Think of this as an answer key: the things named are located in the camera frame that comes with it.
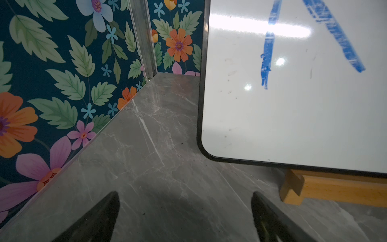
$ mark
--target wooden easel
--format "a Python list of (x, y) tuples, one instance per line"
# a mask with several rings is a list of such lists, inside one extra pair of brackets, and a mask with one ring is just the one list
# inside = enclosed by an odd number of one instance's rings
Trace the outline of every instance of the wooden easel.
[(288, 170), (279, 196), (293, 205), (308, 197), (387, 207), (387, 179)]

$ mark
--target dark teal background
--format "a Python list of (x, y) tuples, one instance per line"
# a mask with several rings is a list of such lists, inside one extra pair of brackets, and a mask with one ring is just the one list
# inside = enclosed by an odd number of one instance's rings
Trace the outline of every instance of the dark teal background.
[[(20, 7), (14, 0), (8, 0), (13, 10), (18, 15), (24, 15), (31, 19), (34, 19), (43, 27), (42, 29), (46, 31), (48, 34), (52, 36), (52, 40), (59, 46), (56, 48), (57, 52), (62, 56), (62, 58), (66, 61), (65, 63), (56, 63), (49, 59), (47, 61), (43, 61), (39, 59), (34, 53), (29, 55), (22, 43), (16, 44), (11, 38), (9, 32), (9, 23), (13, 17), (13, 13), (10, 10), (10, 7), (7, 5), (5, 0), (0, 0), (0, 11), (1, 11), (1, 25), (0, 25), (0, 41), (4, 41), (3, 49), (4, 49), (4, 61), (9, 61), (12, 63), (11, 70), (8, 72), (9, 74), (13, 74), (11, 81), (8, 84), (11, 84), (12, 87), (9, 90), (15, 96), (20, 96), (23, 98), (23, 105), (20, 109), (31, 106), (35, 109), (35, 113), (40, 115), (42, 112), (36, 109), (32, 104), (28, 103), (28, 100), (35, 98), (44, 98), (48, 100), (52, 100), (52, 97), (59, 98), (62, 102), (67, 100), (71, 106), (75, 106), (78, 110), (78, 120), (86, 122), (86, 119), (83, 119), (84, 113), (81, 112), (82, 108), (85, 108), (85, 104), (82, 100), (74, 101), (67, 98), (66, 95), (62, 94), (60, 89), (54, 86), (56, 81), (50, 76), (47, 69), (56, 69), (61, 72), (65, 72), (65, 70), (70, 71), (73, 75), (77, 75), (81, 81), (84, 81), (86, 84), (86, 94), (85, 100), (88, 100), (88, 84), (87, 78), (81, 76), (76, 70), (75, 65), (72, 63), (71, 55), (69, 50), (71, 50), (70, 42), (67, 35), (75, 38), (78, 43), (82, 46), (85, 45), (85, 24), (92, 18), (92, 15), (84, 16), (79, 11), (75, 0), (59, 0), (55, 3), (55, 5), (68, 16), (67, 20), (61, 21), (58, 19), (54, 19), (50, 22), (44, 19), (42, 16), (36, 17), (34, 16), (26, 6), (23, 8)], [(128, 21), (128, 24), (131, 29), (133, 29), (129, 10), (120, 11), (116, 9), (113, 13), (113, 20), (116, 21), (122, 32), (125, 31), (125, 23)], [(121, 77), (120, 83), (117, 84), (115, 80), (115, 75), (113, 74), (113, 66), (114, 66), (114, 54), (108, 58), (108, 61), (102, 64), (102, 44), (106, 40), (106, 35), (108, 32), (98, 33), (97, 39), (95, 39), (92, 44), (87, 48), (88, 53), (91, 54), (92, 60), (95, 63), (94, 73), (90, 77), (90, 86), (97, 86), (99, 82), (108, 82), (109, 84), (114, 84), (117, 88), (112, 92), (113, 97), (109, 99), (109, 102), (106, 102), (104, 106), (93, 106), (93, 109), (96, 109), (97, 112), (93, 113), (93, 115), (101, 115), (108, 114), (110, 108), (108, 104), (114, 105), (114, 103), (118, 103), (118, 98), (122, 98), (122, 90), (125, 87), (134, 86), (139, 82), (142, 83), (143, 75), (141, 74), (136, 79), (130, 78), (128, 79), (128, 73), (130, 70), (130, 65), (132, 61), (137, 59), (136, 56), (137, 51), (135, 53), (129, 52), (127, 49), (127, 45), (124, 39), (119, 38), (115, 40), (115, 44), (118, 44), (122, 47), (123, 52), (127, 55), (128, 60), (117, 59), (120, 67), (121, 67)], [(110, 73), (110, 77), (103, 76), (103, 71), (101, 67), (105, 67), (105, 64), (108, 64), (109, 69), (112, 70)], [(67, 135), (71, 129), (60, 130), (56, 129), (56, 126), (52, 126), (47, 124), (49, 120), (44, 120), (39, 118), (36, 122), (27, 124), (30, 126), (35, 126), (38, 129), (35, 138), (40, 139), (49, 147), (51, 147), (58, 139)], [(19, 154), (26, 153), (34, 153), (40, 155), (46, 163), (49, 165), (50, 155), (49, 152), (38, 142), (21, 142), (22, 150), (17, 153), (14, 157), (11, 158), (3, 158), (0, 157), (0, 177), (11, 182), (28, 182), (34, 181), (33, 179), (27, 178), (16, 171), (15, 162), (16, 158)], [(76, 152), (72, 152), (70, 157), (73, 157)], [(0, 181), (0, 187), (5, 186), (6, 183)], [(0, 228), (5, 225), (6, 222), (10, 220), (10, 218), (15, 215), (24, 203), (21, 203), (20, 206), (16, 206), (10, 209), (10, 215), (0, 224)]]

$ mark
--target green leaf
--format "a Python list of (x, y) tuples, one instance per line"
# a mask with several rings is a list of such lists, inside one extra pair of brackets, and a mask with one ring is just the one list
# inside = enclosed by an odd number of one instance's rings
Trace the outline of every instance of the green leaf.
[(117, 62), (117, 59), (114, 62), (113, 73), (116, 74), (116, 83), (118, 84), (120, 82), (121, 68)]
[(77, 75), (73, 76), (68, 70), (65, 70), (65, 73), (55, 69), (46, 71), (58, 82), (55, 86), (63, 90), (61, 93), (69, 96), (68, 99), (77, 101), (85, 96), (85, 82), (81, 82)]
[(124, 60), (128, 59), (126, 54), (122, 51), (121, 46), (114, 44), (113, 48), (114, 48), (114, 51), (116, 52), (116, 55), (117, 55), (118, 58), (124, 59)]
[(172, 26), (169, 26), (168, 21), (165, 22), (163, 19), (153, 19), (152, 22), (156, 25), (156, 31), (159, 32), (163, 40), (170, 38), (170, 32), (173, 30)]
[(134, 52), (136, 50), (136, 39), (134, 38), (132, 30), (129, 28), (128, 21), (126, 21), (125, 25), (125, 42), (130, 52)]
[(163, 60), (163, 52), (161, 51), (161, 42), (158, 42), (154, 47), (154, 53), (156, 55), (157, 66), (161, 65)]
[(125, 39), (125, 35), (120, 30), (120, 26), (117, 24), (116, 21), (113, 20), (109, 24), (110, 24), (111, 29), (113, 29), (114, 27), (116, 28), (116, 33), (115, 34), (118, 35), (118, 37), (120, 37), (121, 39)]
[(185, 30), (185, 35), (192, 35), (196, 30), (196, 26), (199, 24), (198, 19), (202, 11), (196, 11), (194, 13), (189, 12), (188, 15), (184, 15), (183, 20), (180, 21), (180, 28)]
[(141, 70), (141, 62), (136, 59), (133, 61), (133, 64), (130, 65), (130, 71), (129, 71), (129, 74), (128, 74), (128, 79), (133, 77), (133, 78), (137, 78), (140, 74), (141, 74), (142, 70)]
[(175, 17), (173, 18), (173, 28), (178, 29), (180, 27), (180, 17), (179, 11), (176, 12)]
[(167, 70), (173, 63), (173, 56), (170, 56), (168, 52), (165, 52), (163, 57), (164, 70)]
[(65, 63), (64, 59), (55, 50), (58, 46), (49, 38), (51, 36), (40, 29), (42, 25), (29, 17), (18, 15), (13, 16), (9, 24), (9, 33), (16, 44), (20, 42), (24, 49), (32, 55), (35, 53), (43, 61), (47, 58), (58, 63)]
[(94, 27), (93, 19), (90, 19), (86, 25), (86, 36), (85, 36), (85, 46), (88, 47), (93, 43), (93, 40), (97, 39), (98, 31)]
[(101, 114), (100, 116), (95, 115), (92, 122), (94, 123), (94, 128), (91, 130), (95, 133), (98, 133), (101, 131), (103, 127), (108, 124), (108, 122), (111, 120), (110, 115)]
[(111, 56), (111, 43), (110, 39), (105, 40), (102, 44), (102, 64), (104, 64), (108, 58)]
[(200, 71), (200, 64), (202, 62), (202, 50), (195, 44), (193, 44), (193, 49), (193, 63), (195, 64), (195, 68)]
[(43, 18), (52, 22), (52, 18), (59, 20), (66, 20), (68, 17), (54, 4), (56, 0), (15, 0), (20, 7), (26, 7), (28, 10), (39, 17), (39, 14)]
[(52, 101), (36, 98), (28, 102), (43, 112), (39, 117), (51, 120), (48, 124), (57, 126), (57, 129), (69, 129), (77, 122), (78, 111), (76, 107), (71, 107), (67, 100), (63, 103), (58, 98), (53, 97)]
[(93, 59), (91, 54), (87, 52), (85, 46), (80, 46), (80, 44), (70, 35), (67, 35), (70, 40), (70, 45), (72, 50), (69, 50), (70, 55), (73, 58), (73, 63), (77, 67), (75, 68), (79, 74), (84, 77), (90, 77), (93, 74), (95, 69), (95, 64), (93, 63)]
[(11, 69), (11, 62), (4, 60), (4, 41), (0, 41), (0, 93), (8, 92), (11, 85), (6, 85), (11, 79), (13, 74), (7, 74)]
[(120, 10), (124, 11), (125, 9), (129, 10), (129, 0), (121, 0)]
[(105, 102), (109, 101), (113, 95), (111, 94), (114, 89), (117, 87), (113, 84), (108, 84), (108, 82), (98, 83), (97, 86), (93, 86), (91, 89), (91, 99), (93, 103), (97, 106), (105, 105)]

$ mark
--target small blue flower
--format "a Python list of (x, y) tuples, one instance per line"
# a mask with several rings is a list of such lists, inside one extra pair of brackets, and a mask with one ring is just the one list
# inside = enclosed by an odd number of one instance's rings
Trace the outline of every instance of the small blue flower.
[(142, 85), (141, 85), (141, 82), (140, 82), (140, 81), (139, 81), (139, 83), (138, 83), (138, 84), (136, 84), (136, 86), (137, 86), (137, 91), (141, 90), (141, 88), (142, 88)]
[(163, 3), (160, 3), (159, 6), (157, 6), (157, 3), (154, 3), (154, 6), (156, 7), (156, 9), (154, 10), (154, 13), (159, 13), (159, 18), (161, 18), (161, 15), (160, 14), (165, 14), (164, 10), (162, 10), (161, 8), (163, 7)]
[(85, 115), (83, 116), (83, 118), (86, 118), (87, 116), (89, 116), (89, 118), (93, 118), (92, 113), (97, 112), (97, 110), (91, 109), (91, 103), (89, 103), (89, 104), (87, 105), (87, 109), (82, 108), (80, 111), (83, 112), (83, 113), (85, 113)]
[(182, 3), (183, 3), (183, 4), (178, 4), (177, 6), (178, 6), (179, 8), (182, 8), (182, 13), (184, 12), (184, 10), (185, 10), (186, 12), (188, 12), (187, 7), (189, 6), (190, 2), (185, 2), (185, 0), (182, 0)]
[(108, 1), (108, 4), (109, 4), (110, 6), (113, 7), (113, 12), (114, 12), (116, 9), (120, 9), (120, 8), (118, 7), (118, 5), (116, 4), (117, 1), (118, 1), (118, 0), (109, 0), (109, 1)]
[(116, 108), (116, 106), (117, 106), (117, 103), (114, 103), (113, 106), (110, 103), (108, 104), (108, 107), (110, 108), (108, 114), (113, 113), (112, 117), (114, 116), (114, 112), (118, 112), (118, 109)]
[(107, 24), (106, 25), (106, 28), (108, 28), (108, 31), (110, 34), (107, 34), (106, 35), (106, 39), (111, 39), (111, 43), (114, 45), (114, 39), (118, 39), (117, 35), (115, 35), (116, 33), (116, 27), (113, 27), (113, 29), (110, 28), (110, 25)]
[(110, 74), (109, 74), (109, 73), (111, 73), (111, 70), (109, 70), (109, 68), (108, 68), (108, 65), (107, 65), (107, 64), (105, 65), (105, 68), (101, 67), (101, 70), (103, 70), (103, 71), (104, 71), (104, 73), (103, 73), (103, 76), (106, 76), (106, 74), (107, 74), (107, 75), (108, 75), (108, 77), (110, 77)]

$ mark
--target floral wallpaper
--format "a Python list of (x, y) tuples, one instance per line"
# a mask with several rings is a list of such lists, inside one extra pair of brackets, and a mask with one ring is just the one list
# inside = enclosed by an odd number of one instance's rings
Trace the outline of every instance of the floral wallpaper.
[(204, 0), (148, 0), (159, 72), (200, 76)]
[(145, 85), (128, 8), (0, 1), (0, 228)]

